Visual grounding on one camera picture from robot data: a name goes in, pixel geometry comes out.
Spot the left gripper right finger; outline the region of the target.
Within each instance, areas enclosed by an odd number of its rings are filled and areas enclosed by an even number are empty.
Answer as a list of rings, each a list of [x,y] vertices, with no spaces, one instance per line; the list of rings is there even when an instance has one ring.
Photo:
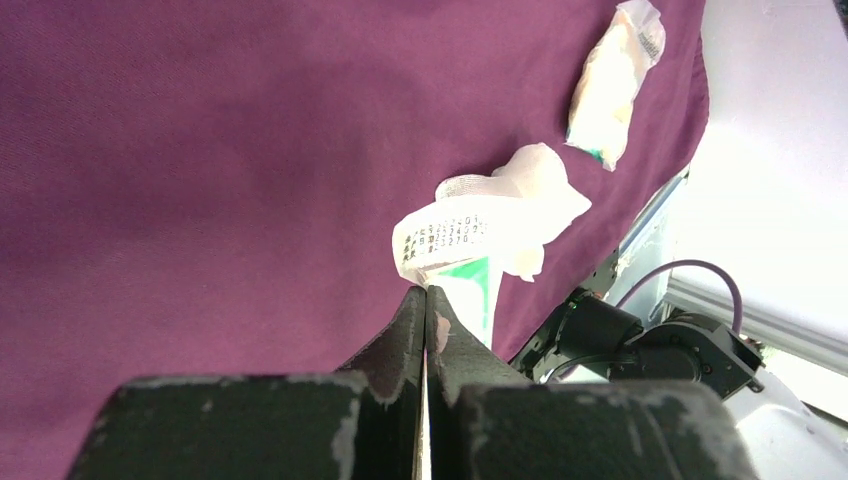
[[[539,385],[426,293],[431,473],[436,479],[753,479],[719,397],[685,381]]]

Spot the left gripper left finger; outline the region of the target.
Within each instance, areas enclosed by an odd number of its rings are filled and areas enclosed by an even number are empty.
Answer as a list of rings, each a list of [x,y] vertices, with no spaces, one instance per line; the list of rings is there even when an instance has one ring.
[[[103,404],[71,479],[413,479],[426,294],[330,373],[141,377]]]

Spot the white gauze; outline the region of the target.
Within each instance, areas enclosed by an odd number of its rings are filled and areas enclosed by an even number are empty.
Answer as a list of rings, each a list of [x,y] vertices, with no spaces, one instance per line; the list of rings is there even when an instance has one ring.
[[[466,174],[443,180],[435,190],[435,200],[460,196],[509,197],[525,208],[524,229],[510,224],[511,237],[529,244],[499,260],[503,271],[532,283],[542,271],[544,246],[555,240],[592,202],[568,179],[560,156],[547,144],[520,147],[503,166],[490,175]]]

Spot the purple cloth wrap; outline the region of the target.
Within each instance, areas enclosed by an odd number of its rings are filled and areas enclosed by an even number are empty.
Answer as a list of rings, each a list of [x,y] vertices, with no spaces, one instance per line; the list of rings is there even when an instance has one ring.
[[[543,142],[591,207],[504,279],[513,357],[703,135],[705,5],[657,9],[607,172],[563,136],[612,1],[3,2],[2,477],[63,478],[135,376],[336,368],[406,291],[394,225]]]

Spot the beige gauze roll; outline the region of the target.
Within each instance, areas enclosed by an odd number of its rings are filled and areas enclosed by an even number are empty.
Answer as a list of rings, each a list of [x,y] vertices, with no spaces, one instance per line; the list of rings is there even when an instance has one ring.
[[[661,13],[651,2],[618,4],[584,62],[570,103],[565,144],[614,171],[628,144],[635,99],[665,45]]]

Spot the white sterile packet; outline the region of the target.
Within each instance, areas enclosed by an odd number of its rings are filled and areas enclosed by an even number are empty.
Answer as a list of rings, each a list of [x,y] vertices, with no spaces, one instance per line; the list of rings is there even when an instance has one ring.
[[[442,288],[463,326],[488,348],[502,278],[491,259],[495,205],[480,195],[436,201],[404,217],[391,237],[398,275]]]

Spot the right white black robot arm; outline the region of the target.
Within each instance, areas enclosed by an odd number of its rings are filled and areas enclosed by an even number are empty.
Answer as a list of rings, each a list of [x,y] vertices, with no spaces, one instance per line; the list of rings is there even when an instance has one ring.
[[[760,353],[722,322],[677,314],[652,328],[578,288],[511,365],[537,383],[576,367],[609,381],[701,383],[724,402],[762,479],[844,479],[847,445],[782,382]]]

